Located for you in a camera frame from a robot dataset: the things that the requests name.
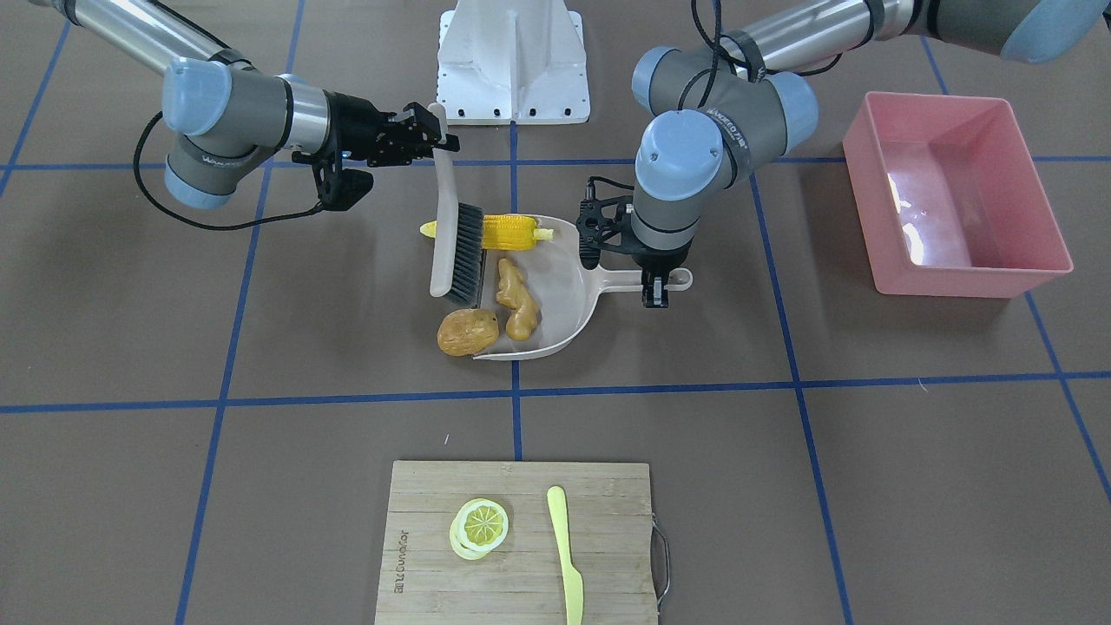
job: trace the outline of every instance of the white brush handle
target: white brush handle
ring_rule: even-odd
[[[433,102],[428,110],[440,120],[441,135],[448,134],[448,111],[443,104]],[[436,204],[436,246],[432,250],[432,279],[428,292],[432,296],[443,296],[451,290],[451,276],[456,270],[456,236],[459,233],[459,194],[456,192],[456,170],[451,152],[432,150],[436,163],[436,185],[439,199]]]

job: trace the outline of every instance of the toy ginger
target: toy ginger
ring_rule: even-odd
[[[506,322],[506,334],[513,341],[526,341],[540,324],[540,306],[524,286],[524,275],[509,258],[498,259],[498,303],[513,310]]]

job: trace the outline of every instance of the ginger root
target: ginger root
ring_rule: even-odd
[[[493,345],[500,334],[492,310],[464,308],[443,319],[436,343],[448,356],[470,356]]]
[[[513,341],[526,341],[540,324],[540,306],[524,286],[524,276],[513,261],[498,259],[498,303],[513,310],[506,322],[506,334]]]

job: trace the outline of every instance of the light blue joint cap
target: light blue joint cap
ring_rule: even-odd
[[[713,181],[722,152],[721,130],[705,113],[667,111],[644,129],[637,151],[637,181],[653,198],[684,200]]]
[[[797,73],[780,72],[768,78],[775,92],[779,93],[779,101],[783,105],[783,115],[787,120],[787,149],[783,153],[793,150],[795,145],[805,141],[818,130],[818,97],[805,78]]]
[[[635,69],[632,70],[632,97],[637,98],[637,102],[644,107],[648,112],[654,113],[648,98],[652,89],[652,75],[663,56],[672,50],[678,50],[678,48],[668,48],[667,46],[652,48],[644,52],[644,56],[637,61]]]
[[[999,56],[1024,63],[1052,61],[1079,43],[1107,7],[1107,0],[1042,0],[1014,29]]]
[[[212,129],[231,99],[231,70],[220,61],[179,58],[162,79],[162,114],[177,132],[196,137]]]
[[[169,159],[166,161],[166,173],[162,175],[162,179],[166,181],[166,188],[170,191],[170,194],[186,205],[211,210],[213,208],[220,208],[221,205],[228,203],[228,200],[231,199],[231,195],[213,195],[212,193],[206,193],[189,182],[186,182],[179,178],[173,171],[173,168],[170,167]]]

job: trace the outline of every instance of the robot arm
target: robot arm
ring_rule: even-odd
[[[817,128],[817,98],[790,71],[903,33],[1045,62],[1080,41],[1107,8],[1105,0],[810,0],[719,31],[720,50],[718,38],[705,36],[709,44],[693,51],[650,50],[632,77],[637,101],[657,115],[637,152],[637,182],[631,195],[608,200],[588,184],[580,259],[591,268],[603,250],[632,255],[644,305],[664,308],[668,272],[685,260],[707,200]]]
[[[417,103],[400,114],[361,98],[258,71],[239,51],[157,0],[30,0],[50,6],[163,77],[162,109],[177,132],[166,185],[194,208],[223,205],[278,150],[311,164],[321,205],[347,210],[370,191],[370,167],[409,164],[459,141]]]

